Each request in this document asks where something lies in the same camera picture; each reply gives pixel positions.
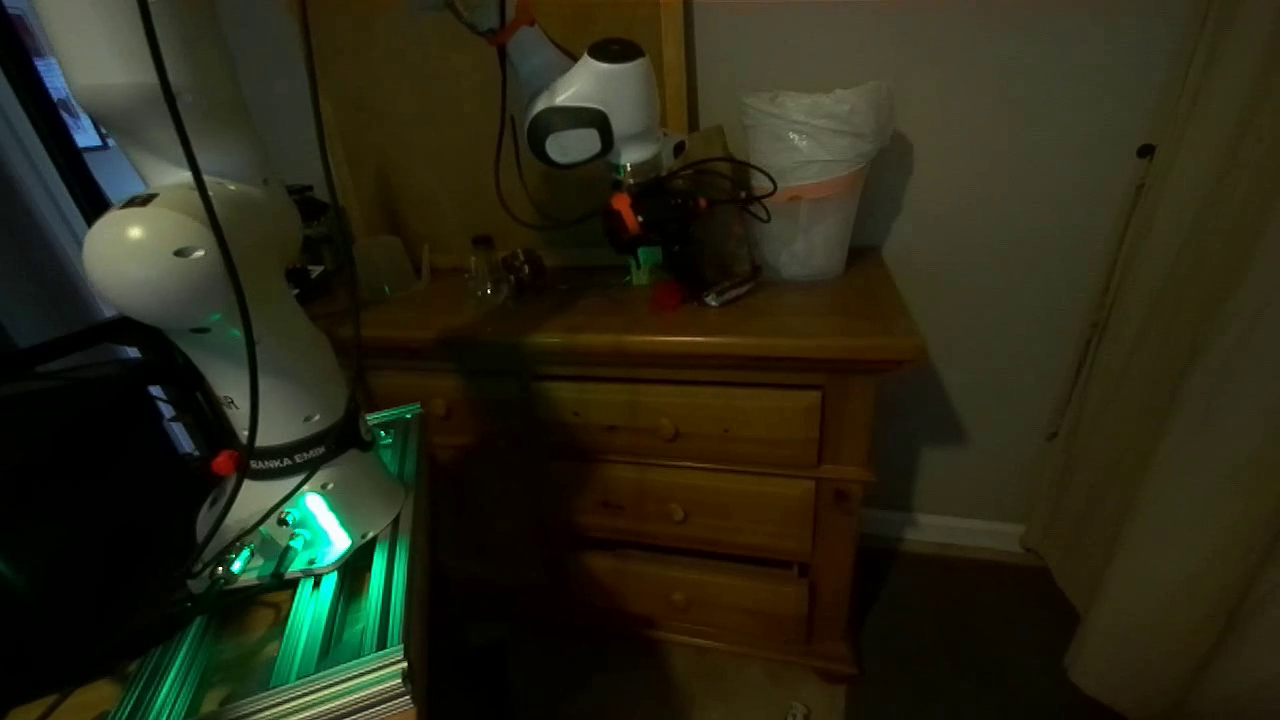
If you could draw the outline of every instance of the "dark floor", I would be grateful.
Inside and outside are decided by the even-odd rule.
[[[870,547],[858,579],[861,674],[849,686],[748,654],[511,621],[482,650],[438,662],[449,699],[433,714],[1114,720],[1066,681],[1078,614],[1045,567]]]
[[[1045,567],[861,556],[858,720],[1110,720],[1061,669],[1078,613]]]

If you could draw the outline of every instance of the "wooden drawer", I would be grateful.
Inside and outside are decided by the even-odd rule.
[[[553,477],[578,530],[755,560],[810,560],[811,481],[593,464]]]
[[[377,371],[377,403],[426,403],[433,443],[511,432],[550,436],[586,454],[659,454],[722,464],[821,460],[821,386],[482,381]]]
[[[810,632],[810,579],[786,567],[581,552],[578,597],[626,621],[698,634],[792,642]]]
[[[818,464],[818,386],[581,383],[540,381],[578,443],[605,454]]]

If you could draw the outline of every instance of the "wire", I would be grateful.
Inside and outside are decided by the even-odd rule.
[[[226,255],[226,272],[229,272],[229,284],[232,284],[232,296],[237,296],[237,317],[239,317],[239,331],[245,331],[245,366],[250,366],[245,454],[253,454],[255,432],[262,432],[262,358],[255,358],[255,331],[253,331],[253,317],[250,317],[250,292],[245,292],[245,281],[239,281],[239,267],[237,267],[237,255],[232,255],[232,238],[229,238],[229,231],[226,231],[226,222],[219,222],[219,216],[217,216],[217,204],[214,204],[214,193],[208,193],[208,181],[203,181],[203,167],[200,167],[200,157],[196,157],[188,118],[183,118],[183,110],[179,110],[179,101],[178,101],[178,89],[171,89],[171,74],[170,74],[170,59],[165,59],[165,43],[160,43],[160,31],[157,31],[152,0],[136,0],[136,13],[139,13],[139,23],[146,23],[152,73],[157,73],[157,84],[160,84],[160,94],[165,94],[171,130],[178,130],[178,138],[179,138],[183,164],[188,164],[188,173],[194,173],[194,182],[196,182],[196,197],[200,197],[200,207],[203,207],[203,219],[208,219],[208,231],[214,231],[214,238],[217,238],[217,246],[219,246],[219,255]],[[219,504],[217,519],[214,519],[208,530],[196,538],[196,560],[208,552],[208,542],[217,538],[217,530],[229,522],[229,516],[232,516],[237,501],[239,501],[245,477],[250,477],[250,460],[245,460],[245,466],[237,471],[232,490],[229,490],[229,501]]]
[[[179,590],[179,597],[178,597],[171,603],[165,603],[165,608],[130,614],[121,628],[113,628],[113,632],[91,648],[91,661],[109,661],[109,654],[126,650],[126,648],[115,648],[115,642],[130,642],[136,628],[152,628],[152,621],[165,621],[165,614],[178,614],[178,613],[194,613],[194,590]],[[60,683],[60,686],[51,691],[51,705],[46,705],[38,720],[51,720],[87,681],[91,681],[91,674],[82,673],[78,681]]]
[[[538,204],[538,197],[527,193],[527,177],[524,177],[524,159],[520,159],[520,136],[518,136],[518,124],[507,124],[507,93],[511,84],[511,59],[507,59],[507,47],[496,43],[496,136],[492,136],[492,193],[496,193],[496,204],[504,207],[504,216],[520,229],[533,229],[533,231],[566,231],[566,229],[586,229],[593,219],[600,219],[605,210],[605,198],[586,207],[581,216],[558,216],[550,207]],[[533,204],[538,219],[520,216],[507,189],[504,189],[504,157],[507,157],[507,136],[518,145],[518,177],[520,177],[520,189],[524,189],[524,198]]]
[[[369,362],[366,362],[366,311],[362,311],[362,267],[356,267],[356,235],[350,229],[350,210],[337,197],[337,181],[333,181],[333,157],[329,157],[329,136],[324,136],[324,116],[320,116],[320,73],[318,73],[318,31],[311,31],[311,0],[298,0],[299,13],[299,28],[303,28],[303,73],[309,73],[309,105],[311,105],[311,129],[318,129],[318,153],[320,153],[320,167],[324,167],[324,193],[329,204],[337,210],[337,238],[341,238],[341,259],[350,263],[350,311],[354,311],[354,383],[356,383],[356,399],[374,403],[374,386],[369,386]]]
[[[229,556],[237,542],[245,542],[253,530],[262,530],[299,488],[311,484],[318,471],[320,471],[320,464],[311,464],[299,481],[292,481],[292,488],[273,506],[265,506],[245,530],[237,530],[226,542],[226,552],[217,552],[203,567],[214,567],[219,556]],[[196,597],[196,603],[203,603],[203,600],[219,597],[219,586],[203,586],[203,590],[194,590],[194,597]]]
[[[706,207],[741,207],[755,222],[767,222],[767,197],[776,197],[776,177],[741,157],[706,157],[671,167],[667,189],[701,197]]]

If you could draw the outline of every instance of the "small bottle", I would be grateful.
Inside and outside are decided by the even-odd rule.
[[[474,235],[469,292],[482,302],[499,302],[507,296],[507,281],[504,281],[504,267],[496,259],[492,235]]]

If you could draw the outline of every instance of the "white wall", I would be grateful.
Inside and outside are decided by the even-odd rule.
[[[1020,519],[1041,436],[1202,0],[691,0],[701,124],[745,93],[897,89],[861,231],[933,366],[885,406],[876,506]]]

